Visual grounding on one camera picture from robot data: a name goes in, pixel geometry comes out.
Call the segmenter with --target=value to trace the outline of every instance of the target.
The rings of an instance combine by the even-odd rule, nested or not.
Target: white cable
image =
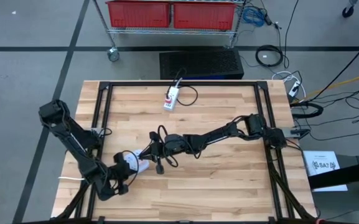
[[[283,74],[283,73],[289,74],[286,78],[283,78],[283,79],[282,79],[283,82],[287,82],[287,81],[290,81],[290,80],[292,80],[292,79],[295,79],[295,80],[299,81],[299,79],[298,79],[297,77],[295,77],[291,72],[288,72],[288,71],[276,72],[275,74],[272,75],[272,80],[274,79],[274,77],[275,77],[276,75]],[[306,98],[306,91],[305,91],[305,88],[304,88],[304,86],[302,85],[302,83],[301,83],[301,88],[302,88],[302,92],[303,92],[303,94],[304,94],[304,98]]]
[[[85,180],[84,178],[75,178],[75,177],[58,177],[58,179],[67,179],[67,180]]]
[[[182,77],[178,79],[177,84],[175,85],[175,88],[178,88],[180,81],[182,81]]]

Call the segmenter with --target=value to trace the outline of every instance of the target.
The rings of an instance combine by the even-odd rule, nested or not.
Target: black cable
[[[358,101],[359,101],[359,99],[358,99],[358,98],[355,98],[355,97],[347,97],[347,98],[345,99],[345,102],[347,103],[348,106],[352,107],[353,109],[358,109],[358,110],[359,110],[359,107],[353,106],[353,105],[351,105],[351,104],[348,102],[348,99],[350,99],[350,98],[351,98],[351,99],[358,100]]]
[[[344,121],[344,120],[348,120],[348,119],[356,119],[356,118],[359,118],[359,115],[358,116],[354,116],[354,117],[349,117],[349,118],[341,118],[341,119],[335,119],[335,120],[331,120],[331,121],[325,121],[323,123],[320,123],[320,124],[310,124],[310,125],[299,125],[300,127],[302,126],[320,126],[320,125],[323,125],[323,124],[328,124],[328,123],[333,123],[333,122],[337,122],[337,121]]]
[[[129,151],[129,150],[124,150],[123,152],[129,152],[131,153],[135,159],[136,159],[136,173],[135,173],[135,176],[134,178],[130,181],[130,183],[128,184],[128,187],[131,186],[131,184],[134,182],[134,180],[136,179],[136,177],[138,176],[138,172],[139,172],[139,159],[138,157],[135,155],[135,153]]]
[[[315,138],[311,133],[309,133],[309,135],[310,135],[313,139],[315,139],[315,140],[317,140],[317,141],[327,141],[327,140],[345,138],[345,137],[350,137],[350,136],[357,136],[357,135],[359,135],[359,133],[347,134],[347,135],[344,135],[344,136],[337,136],[337,137],[332,137],[332,138],[327,138],[327,139],[317,139],[317,138]]]
[[[286,64],[286,60],[287,60],[287,64],[290,66],[290,60],[287,57],[287,55],[283,53],[283,49],[281,48],[281,34],[280,34],[280,29],[281,28],[276,23],[274,23],[274,27],[276,28],[277,35],[279,36],[279,49],[280,49],[280,51],[281,51],[281,53],[283,54],[283,57],[284,57],[284,59],[283,59],[284,60],[284,65]]]
[[[146,149],[148,149],[148,147],[152,144],[153,140],[150,140],[150,143],[142,150],[141,154],[144,153],[146,151]]]
[[[298,76],[299,76],[299,84],[302,84],[302,75],[301,75],[301,72],[299,70],[296,70],[295,72],[291,73],[290,75],[293,75],[295,73],[298,73]]]
[[[354,100],[357,100],[357,101],[359,101],[359,99],[358,99],[358,98],[355,98],[355,97],[348,97],[348,98],[345,99],[345,102],[347,103],[348,106],[350,106],[350,107],[352,107],[352,108],[356,108],[356,107],[353,107],[353,106],[348,102],[348,99],[354,99]],[[355,124],[355,123],[357,123],[357,122],[359,122],[359,120],[352,121],[353,124]]]
[[[311,129],[311,131],[309,132],[309,135],[311,136],[311,138],[315,139],[316,141],[328,141],[328,140],[333,140],[333,139],[339,139],[339,138],[345,138],[345,137],[359,135],[359,133],[355,133],[355,134],[347,134],[347,135],[344,135],[344,136],[336,136],[336,137],[327,138],[327,139],[318,139],[318,138],[316,138],[315,136],[312,135],[312,127],[310,126],[307,118],[305,119],[305,122],[308,124],[309,128]]]
[[[294,6],[294,8],[292,9],[292,13],[291,13],[291,18],[290,18],[290,22],[289,22],[289,25],[287,26],[287,31],[286,31],[286,36],[284,38],[284,56],[286,57],[287,56],[287,35],[289,33],[289,29],[290,29],[290,25],[291,25],[291,22],[292,22],[292,17],[294,16],[294,12],[296,11],[296,7],[298,5],[298,1],[296,2],[296,5]],[[284,61],[284,68],[288,68],[290,66],[290,61],[287,59],[288,61],[288,64],[286,65],[286,61]]]
[[[276,53],[278,53],[278,54],[280,55],[279,60],[278,60],[276,63],[273,63],[273,64],[263,63],[263,62],[259,59],[259,53],[260,53],[261,51],[272,51],[272,52],[276,52]],[[277,48],[277,47],[275,47],[275,46],[273,46],[273,45],[270,45],[270,44],[262,45],[262,46],[258,47],[258,48],[256,49],[256,52],[255,52],[255,60],[256,60],[260,65],[262,65],[262,66],[264,66],[264,67],[275,67],[275,66],[278,66],[278,65],[280,65],[280,64],[283,62],[284,57],[285,57],[285,56],[283,55],[283,52],[282,52],[279,48]]]
[[[177,101],[178,101],[178,103],[179,103],[180,105],[182,105],[182,106],[191,106],[191,105],[193,105],[193,104],[197,101],[197,99],[198,99],[198,91],[197,91],[194,87],[192,87],[192,86],[188,86],[188,85],[178,86],[178,88],[183,88],[183,87],[187,87],[187,88],[193,89],[194,92],[196,92],[196,97],[195,97],[195,99],[193,100],[193,102],[191,102],[191,103],[189,103],[189,104],[184,104],[184,103],[182,103],[181,101],[179,101],[179,98],[177,98]]]
[[[291,148],[293,148],[293,149],[298,149],[298,150],[300,150],[301,152],[303,151],[302,149],[301,149],[301,147],[298,145],[298,144],[296,144],[295,142],[293,142],[293,141],[291,141],[291,140],[288,140],[288,139],[286,139],[286,141],[288,141],[288,142],[290,142],[290,143],[292,143],[293,145],[295,145],[296,147],[294,147],[294,146],[288,146],[288,147],[291,147]]]
[[[344,100],[344,99],[346,99],[346,98],[348,98],[348,97],[353,97],[353,96],[356,96],[357,94],[359,94],[359,90],[358,90],[358,91],[354,91],[354,92],[343,92],[343,93],[351,93],[351,95],[344,96],[344,97],[341,97],[341,98],[337,98],[337,99],[334,99],[334,100],[324,101],[324,102],[321,102],[321,101],[315,101],[315,100],[314,100],[314,102],[315,102],[315,103],[332,103],[332,102],[336,102],[336,101]]]
[[[266,10],[264,2],[262,0],[260,0],[260,1],[261,1],[261,4],[262,4],[262,7]]]
[[[310,114],[306,114],[305,113],[305,110],[303,110],[304,114],[295,114],[293,113],[292,114],[292,117],[293,118],[314,118],[314,117],[317,117],[317,116],[320,116],[323,111],[324,111],[324,107],[320,106],[320,105],[317,105],[315,103],[309,103],[308,101],[304,101],[304,102],[300,102],[300,103],[291,103],[290,104],[290,108],[297,108],[297,107],[303,107],[303,106],[306,106],[307,108],[308,107],[313,107],[313,108],[316,108],[316,110]]]
[[[185,75],[187,74],[187,70],[186,70],[186,68],[184,68],[184,67],[182,67],[182,68],[180,68],[180,69],[178,70],[177,74],[175,75],[175,78],[172,80],[172,83],[168,86],[168,89],[167,89],[167,92],[166,92],[166,97],[167,97],[167,98],[168,98],[169,89],[175,84],[175,80],[178,78],[178,76],[179,76],[179,74],[180,74],[181,71],[184,71],[184,72],[185,72]],[[197,101],[197,99],[198,99],[198,91],[197,91],[194,87],[189,86],[189,85],[181,85],[181,86],[178,86],[178,88],[183,88],[183,87],[188,87],[188,88],[193,89],[193,90],[196,92],[196,98],[193,100],[193,102],[191,102],[191,103],[189,103],[189,104],[182,103],[182,102],[179,100],[179,98],[177,98],[177,101],[178,101],[178,103],[179,103],[180,105],[182,105],[182,106],[191,106],[191,105],[193,105],[193,104]]]
[[[162,128],[162,130],[164,131],[164,134],[167,136],[168,135],[168,132],[166,130],[166,127],[164,127],[164,125],[159,125],[159,127],[157,128],[157,135],[159,136],[159,139],[160,139],[160,142],[162,143],[162,153],[164,155],[164,159],[167,161],[167,163],[172,166],[172,167],[178,167],[179,166],[179,163],[178,161],[175,159],[174,156],[167,156],[167,153],[166,153],[166,144],[167,143],[170,143],[170,142],[174,142],[174,141],[177,141],[177,140],[170,140],[170,141],[167,141],[167,142],[164,142],[164,140],[162,139],[161,137],[161,133],[160,133],[160,129]]]
[[[320,209],[315,205],[315,208],[317,210],[317,219],[320,219],[320,216],[322,215],[322,212],[320,211]]]
[[[316,98],[316,100],[321,100],[321,99],[331,97],[331,96],[339,96],[339,95],[346,94],[346,93],[355,93],[355,92],[345,91],[345,92],[342,92],[342,93],[336,93],[336,94],[331,94],[331,95],[327,95],[327,96],[322,96],[322,97]]]
[[[359,56],[359,52],[352,58],[352,60],[347,64],[347,66],[345,66],[345,68],[343,68],[341,70],[341,72],[322,90],[320,91],[319,94],[317,94],[315,97],[313,97],[311,100],[308,100],[308,101],[313,101],[315,100],[316,98],[318,98],[333,82],[335,82],[339,77],[340,75],[352,64],[352,62]]]
[[[337,215],[337,216],[334,216],[334,217],[331,217],[331,218],[324,218],[324,220],[331,220],[331,219],[334,219],[334,218],[338,218],[338,217],[341,217],[343,215],[346,215],[346,214],[349,214],[349,213],[352,213],[352,212],[356,212],[356,210],[352,210],[352,211],[349,211],[349,212],[345,212],[341,215]]]
[[[109,136],[110,134],[112,134],[113,131],[110,129],[110,128],[103,128],[102,130],[100,130],[98,136],[99,137],[102,137],[102,136]]]

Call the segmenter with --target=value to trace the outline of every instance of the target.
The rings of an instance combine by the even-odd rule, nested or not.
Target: caster wheel
[[[347,8],[343,9],[343,11],[342,11],[342,16],[344,18],[348,18],[348,17],[352,16],[352,14],[353,14],[353,6],[349,8],[348,12],[347,12]]]
[[[117,61],[119,59],[118,49],[116,47],[112,47],[107,51],[107,57],[109,58],[110,62]]]

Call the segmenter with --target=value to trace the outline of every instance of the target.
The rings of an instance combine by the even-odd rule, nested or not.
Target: wire shelf
[[[110,34],[187,34],[187,35],[224,35],[232,36],[236,32],[217,29],[175,29],[155,27],[114,27],[107,30]]]

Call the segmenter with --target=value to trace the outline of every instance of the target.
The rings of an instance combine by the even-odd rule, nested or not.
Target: white paper
[[[340,168],[337,157],[333,151],[304,151],[304,160],[308,176],[322,174]],[[347,191],[347,185],[323,187],[313,192]]]

